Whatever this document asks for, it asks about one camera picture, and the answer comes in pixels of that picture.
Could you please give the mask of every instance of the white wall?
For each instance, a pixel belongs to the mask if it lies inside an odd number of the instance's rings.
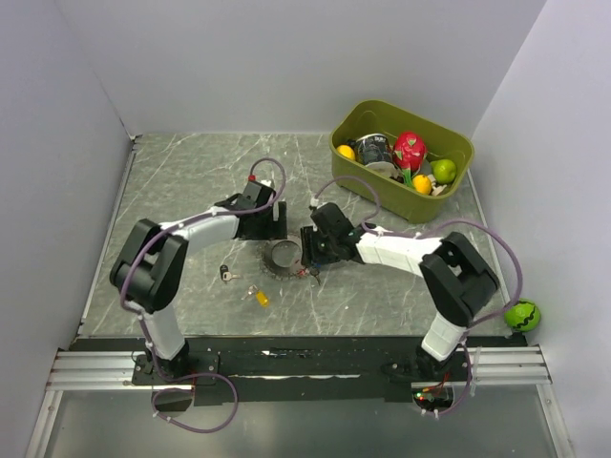
[[[544,0],[55,0],[130,134],[329,131],[383,98],[467,135]]]
[[[53,2],[0,3],[0,455],[74,336],[129,138]]]
[[[608,1],[548,0],[474,134],[485,213],[543,312],[531,341],[578,456],[597,458],[611,455],[609,25]]]

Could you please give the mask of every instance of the tin can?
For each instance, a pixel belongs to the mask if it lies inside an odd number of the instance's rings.
[[[361,164],[385,177],[399,176],[399,172],[392,162],[392,149],[389,139],[385,135],[365,135],[354,143],[356,160]]]

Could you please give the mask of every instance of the lemon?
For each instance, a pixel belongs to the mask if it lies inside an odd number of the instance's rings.
[[[413,187],[420,194],[428,196],[432,191],[432,183],[426,175],[416,175],[411,181]]]
[[[356,154],[354,154],[354,150],[347,145],[338,146],[337,152],[343,157],[347,157],[350,160],[356,160]]]

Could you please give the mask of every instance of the green ball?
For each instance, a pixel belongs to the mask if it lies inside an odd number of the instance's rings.
[[[505,321],[516,331],[532,331],[541,321],[541,312],[534,302],[520,299],[516,305],[505,312]]]

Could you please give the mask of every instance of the yellow key tag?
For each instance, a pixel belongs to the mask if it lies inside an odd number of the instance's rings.
[[[259,301],[259,304],[261,305],[261,307],[267,307],[269,305],[269,299],[267,298],[267,296],[265,295],[265,293],[261,290],[257,291],[257,293],[255,294],[255,297],[257,298],[257,301]]]

